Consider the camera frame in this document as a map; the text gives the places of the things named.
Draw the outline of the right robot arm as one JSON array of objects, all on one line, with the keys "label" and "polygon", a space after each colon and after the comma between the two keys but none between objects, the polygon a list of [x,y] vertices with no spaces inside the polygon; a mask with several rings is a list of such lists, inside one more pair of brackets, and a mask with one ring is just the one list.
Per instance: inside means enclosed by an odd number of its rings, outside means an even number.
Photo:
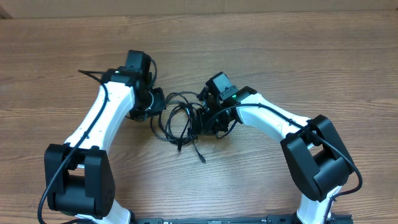
[{"label": "right robot arm", "polygon": [[280,143],[302,196],[294,213],[267,215],[263,223],[353,222],[351,215],[331,211],[337,197],[352,192],[341,188],[359,170],[327,117],[310,119],[289,113],[253,88],[238,89],[223,72],[211,77],[197,98],[203,105],[195,116],[195,134],[228,135],[240,123],[255,127]]}]

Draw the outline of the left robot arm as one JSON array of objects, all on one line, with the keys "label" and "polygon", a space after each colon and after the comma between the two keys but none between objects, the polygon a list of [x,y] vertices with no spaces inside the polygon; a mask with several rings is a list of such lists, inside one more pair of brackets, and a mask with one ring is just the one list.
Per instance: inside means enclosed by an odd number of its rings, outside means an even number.
[{"label": "left robot arm", "polygon": [[135,223],[131,210],[115,199],[116,186],[109,150],[125,117],[138,122],[165,109],[155,61],[143,51],[130,50],[126,62],[105,72],[82,73],[100,84],[98,96],[77,130],[63,144],[50,144],[44,154],[46,188],[37,208],[73,216],[72,223]]}]

